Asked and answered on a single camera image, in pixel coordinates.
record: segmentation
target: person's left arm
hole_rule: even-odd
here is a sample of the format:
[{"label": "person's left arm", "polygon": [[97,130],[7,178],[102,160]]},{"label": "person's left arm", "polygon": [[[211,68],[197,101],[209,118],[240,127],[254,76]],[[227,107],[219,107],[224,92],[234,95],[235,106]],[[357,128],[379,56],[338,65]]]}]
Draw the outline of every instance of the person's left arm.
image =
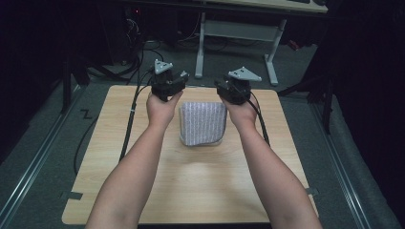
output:
[{"label": "person's left arm", "polygon": [[164,133],[181,94],[168,102],[150,94],[148,127],[105,180],[86,228],[137,228],[155,181]]}]

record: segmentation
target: wooden table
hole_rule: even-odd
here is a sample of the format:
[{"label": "wooden table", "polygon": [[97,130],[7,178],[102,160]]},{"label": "wooden table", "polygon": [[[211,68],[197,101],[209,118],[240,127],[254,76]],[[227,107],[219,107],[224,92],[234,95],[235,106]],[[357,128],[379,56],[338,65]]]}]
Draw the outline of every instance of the wooden table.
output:
[{"label": "wooden table", "polygon": [[[128,149],[148,124],[147,91],[139,96]],[[260,102],[272,148],[308,187],[277,93],[253,92]],[[72,190],[83,196],[68,200],[64,223],[86,223],[102,183],[118,163],[134,93],[132,86],[113,86],[108,92]],[[216,89],[186,88],[178,106],[183,101],[221,100]],[[218,146],[186,147],[179,134],[177,114],[164,137],[158,174],[140,223],[268,222],[239,135],[229,118]]]},{"label": "wooden table", "polygon": [[299,3],[288,0],[203,0],[206,2],[236,4],[251,7],[271,8],[277,10],[297,10],[305,12],[328,12],[325,6],[319,6],[312,0],[309,3]]}]

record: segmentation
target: hand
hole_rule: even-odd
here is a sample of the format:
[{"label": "hand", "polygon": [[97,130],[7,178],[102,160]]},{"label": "hand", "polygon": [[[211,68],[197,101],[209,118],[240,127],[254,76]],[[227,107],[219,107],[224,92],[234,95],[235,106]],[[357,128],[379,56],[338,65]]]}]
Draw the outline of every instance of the hand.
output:
[{"label": "hand", "polygon": [[[223,98],[221,100],[229,110],[230,119],[238,130],[247,126],[255,128],[257,113],[248,102],[242,105],[234,105]],[[253,96],[250,98],[250,101],[257,107],[257,101]]]},{"label": "hand", "polygon": [[176,105],[181,95],[182,91],[173,95],[169,101],[163,102],[156,95],[149,93],[148,101],[146,102],[149,125],[167,128],[175,115]]}]

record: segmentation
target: table leg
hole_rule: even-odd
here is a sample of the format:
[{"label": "table leg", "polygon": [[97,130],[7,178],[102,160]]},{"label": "table leg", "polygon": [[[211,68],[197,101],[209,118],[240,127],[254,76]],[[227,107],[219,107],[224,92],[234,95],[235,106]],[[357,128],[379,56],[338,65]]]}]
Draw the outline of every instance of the table leg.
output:
[{"label": "table leg", "polygon": [[283,35],[284,28],[286,26],[287,19],[283,19],[280,23],[280,26],[277,29],[273,45],[270,50],[270,54],[265,55],[265,61],[266,61],[266,66],[267,66],[267,72],[268,72],[268,77],[270,78],[270,84],[272,86],[277,86],[278,85],[278,80],[277,80],[277,75],[276,72],[274,71],[274,66],[273,66],[273,58],[274,54],[277,51],[277,47],[280,43],[281,36]]},{"label": "table leg", "polygon": [[203,77],[203,40],[205,34],[205,12],[202,12],[202,22],[200,25],[200,46],[199,52],[197,53],[197,63],[196,63],[196,78]]}]

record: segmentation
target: desk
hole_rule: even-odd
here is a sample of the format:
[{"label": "desk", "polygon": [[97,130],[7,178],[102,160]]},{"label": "desk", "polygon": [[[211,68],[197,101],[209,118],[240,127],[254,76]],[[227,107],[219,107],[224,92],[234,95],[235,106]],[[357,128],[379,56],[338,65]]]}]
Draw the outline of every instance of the desk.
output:
[{"label": "desk", "polygon": [[[308,187],[277,93],[253,92],[260,101],[272,148]],[[68,200],[64,223],[86,223],[102,183],[117,165],[134,93],[132,86],[113,86],[108,92],[72,190],[83,196]],[[142,92],[139,96],[129,145],[148,124],[147,95]],[[221,100],[216,89],[186,88],[178,106],[184,101]],[[179,134],[177,114],[166,131],[157,177],[140,223],[268,222],[229,118],[218,146],[186,147]]]},{"label": "desk", "polygon": [[[226,3],[250,7],[270,8],[277,10],[297,10],[305,12],[328,12],[325,6],[318,6],[312,1],[309,4],[292,2],[288,0],[205,0],[212,3]],[[265,62],[270,84],[273,86],[278,85],[276,72],[274,71],[273,58],[283,35],[287,19],[282,19],[278,27],[259,26],[251,24],[233,23],[233,22],[219,22],[214,20],[205,20],[205,13],[202,14],[200,26],[200,46],[197,53],[196,74],[197,78],[203,77],[203,42],[206,35],[224,36],[240,39],[252,39],[271,42],[272,46],[265,54]]]}]

